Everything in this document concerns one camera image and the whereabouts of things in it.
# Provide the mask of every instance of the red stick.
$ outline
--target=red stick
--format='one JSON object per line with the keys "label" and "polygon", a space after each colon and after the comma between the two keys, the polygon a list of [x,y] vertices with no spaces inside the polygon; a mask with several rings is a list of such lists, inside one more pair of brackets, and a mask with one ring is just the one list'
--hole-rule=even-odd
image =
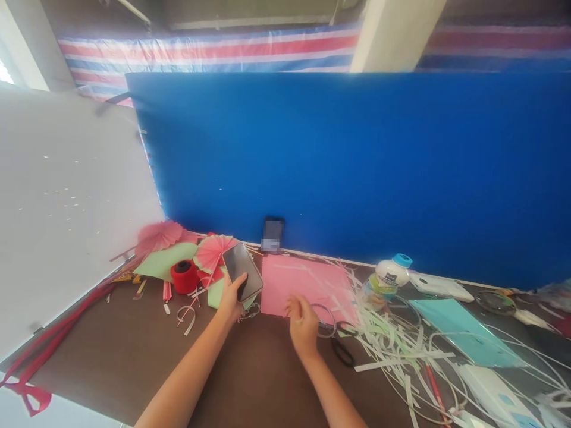
{"label": "red stick", "polygon": [[438,405],[442,409],[442,420],[446,421],[446,409],[444,408],[444,403],[442,402],[442,397],[440,396],[440,391],[438,390],[438,386],[436,385],[436,379],[434,379],[434,373],[432,372],[432,368],[426,364],[426,372],[428,373],[428,378],[430,379],[430,384],[432,385],[432,390],[434,391],[434,395],[436,396],[436,401]]}

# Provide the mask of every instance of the black phone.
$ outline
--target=black phone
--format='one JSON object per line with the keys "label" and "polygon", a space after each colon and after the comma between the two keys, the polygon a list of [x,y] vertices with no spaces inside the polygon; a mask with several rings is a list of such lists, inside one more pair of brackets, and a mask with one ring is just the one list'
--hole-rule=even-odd
{"label": "black phone", "polygon": [[222,259],[226,265],[230,281],[234,282],[236,278],[244,272],[248,274],[248,278],[238,289],[239,302],[243,303],[262,291],[262,275],[260,275],[258,268],[243,243],[239,243],[227,250],[222,255]]}
{"label": "black phone", "polygon": [[284,234],[286,221],[280,217],[266,217],[263,223],[262,252],[277,254],[280,252],[281,237]]}

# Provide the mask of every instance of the light blue folder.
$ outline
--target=light blue folder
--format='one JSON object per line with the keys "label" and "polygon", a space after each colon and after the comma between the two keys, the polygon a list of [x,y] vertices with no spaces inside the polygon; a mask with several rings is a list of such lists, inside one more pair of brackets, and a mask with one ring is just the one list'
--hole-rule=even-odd
{"label": "light blue folder", "polygon": [[411,300],[410,303],[441,333],[468,332],[479,335],[442,335],[477,366],[527,366],[525,361],[517,357],[513,350],[499,340],[456,300]]}

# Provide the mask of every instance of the blue board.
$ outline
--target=blue board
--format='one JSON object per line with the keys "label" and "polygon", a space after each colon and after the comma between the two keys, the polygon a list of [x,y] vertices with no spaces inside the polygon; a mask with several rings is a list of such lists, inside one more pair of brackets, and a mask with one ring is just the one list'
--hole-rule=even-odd
{"label": "blue board", "polygon": [[127,74],[186,228],[535,288],[571,276],[571,74]]}

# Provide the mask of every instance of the white board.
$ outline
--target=white board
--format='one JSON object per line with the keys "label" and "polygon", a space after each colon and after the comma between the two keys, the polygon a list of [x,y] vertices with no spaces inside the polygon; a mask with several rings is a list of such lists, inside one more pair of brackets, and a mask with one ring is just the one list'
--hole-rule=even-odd
{"label": "white board", "polygon": [[0,358],[164,218],[134,109],[0,83]]}

